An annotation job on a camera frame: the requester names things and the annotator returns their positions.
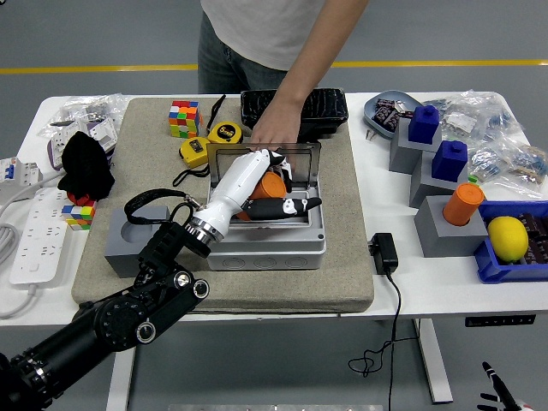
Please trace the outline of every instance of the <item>rubik's cube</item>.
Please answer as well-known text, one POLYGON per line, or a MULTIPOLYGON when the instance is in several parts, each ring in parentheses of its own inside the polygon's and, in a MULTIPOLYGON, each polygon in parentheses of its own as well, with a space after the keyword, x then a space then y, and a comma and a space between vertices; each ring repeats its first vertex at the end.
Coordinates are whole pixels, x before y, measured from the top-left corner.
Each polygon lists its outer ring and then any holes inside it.
POLYGON ((189 139, 200 133, 203 123, 197 101, 179 101, 171 104, 170 129, 173 137, 189 139))
POLYGON ((71 229, 90 229, 96 207, 97 201, 89 200, 83 206, 66 205, 61 210, 61 214, 71 229))

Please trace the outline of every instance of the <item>gray block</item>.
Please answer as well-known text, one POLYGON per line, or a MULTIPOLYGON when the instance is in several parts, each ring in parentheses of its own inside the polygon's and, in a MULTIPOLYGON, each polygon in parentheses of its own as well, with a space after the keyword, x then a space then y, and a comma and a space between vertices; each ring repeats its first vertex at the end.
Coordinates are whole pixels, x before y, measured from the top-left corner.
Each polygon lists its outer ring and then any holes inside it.
POLYGON ((411 119, 400 118, 394 138, 390 142, 389 171, 411 174, 420 159, 422 152, 436 152, 442 144, 442 130, 438 127, 433 136, 432 144, 409 141, 409 124, 411 119))
MULTIPOLYGON (((136 217, 150 219, 168 218, 170 212, 165 205, 142 207, 136 217)), ((131 224, 122 208, 116 208, 110 216, 109 234, 106 238, 104 257, 120 278, 136 277, 139 273, 140 251, 158 231, 160 224, 131 224)))
POLYGON ((428 195, 452 195, 459 184, 468 181, 468 167, 462 169, 456 182, 432 177, 432 160, 435 152, 422 152, 411 175, 409 206, 419 208, 428 195))
POLYGON ((487 229, 477 210, 468 224, 462 227, 445 220, 443 210, 450 198, 450 195, 428 196, 414 216, 414 225, 425 257, 473 255, 487 238, 487 229))

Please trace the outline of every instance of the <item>person's arm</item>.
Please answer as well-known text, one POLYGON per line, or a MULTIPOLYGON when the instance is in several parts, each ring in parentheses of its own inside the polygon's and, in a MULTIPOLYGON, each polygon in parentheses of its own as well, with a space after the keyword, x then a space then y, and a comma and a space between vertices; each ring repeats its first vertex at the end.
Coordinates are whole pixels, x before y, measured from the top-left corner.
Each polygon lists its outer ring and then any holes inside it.
POLYGON ((302 106, 335 61, 368 0, 325 0, 299 56, 253 128, 254 143, 295 143, 302 106))

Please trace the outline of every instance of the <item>yellow tape measure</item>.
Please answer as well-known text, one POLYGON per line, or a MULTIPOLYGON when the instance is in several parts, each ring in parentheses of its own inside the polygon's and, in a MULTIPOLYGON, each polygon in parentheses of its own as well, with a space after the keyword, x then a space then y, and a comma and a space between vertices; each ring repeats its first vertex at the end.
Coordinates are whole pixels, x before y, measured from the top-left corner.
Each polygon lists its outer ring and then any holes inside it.
POLYGON ((241 143, 241 128, 235 122, 218 122, 207 139, 211 143, 241 143))
POLYGON ((189 169, 207 163, 206 146, 209 142, 206 137, 193 137, 181 144, 179 154, 181 154, 182 160, 187 164, 189 169))
POLYGON ((207 163, 209 143, 236 144, 241 143, 241 128, 235 122, 219 122, 206 137, 193 137, 183 141, 179 154, 189 169, 200 167, 207 163))

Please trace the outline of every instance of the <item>yellow lemon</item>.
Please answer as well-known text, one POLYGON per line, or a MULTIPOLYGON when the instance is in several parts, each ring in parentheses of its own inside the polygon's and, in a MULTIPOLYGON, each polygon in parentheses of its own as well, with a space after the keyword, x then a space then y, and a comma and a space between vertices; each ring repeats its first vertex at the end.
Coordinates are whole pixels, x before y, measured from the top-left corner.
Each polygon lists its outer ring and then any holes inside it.
POLYGON ((502 261, 516 261, 527 252, 529 240, 520 220, 514 217, 494 218, 487 226, 493 251, 502 261))

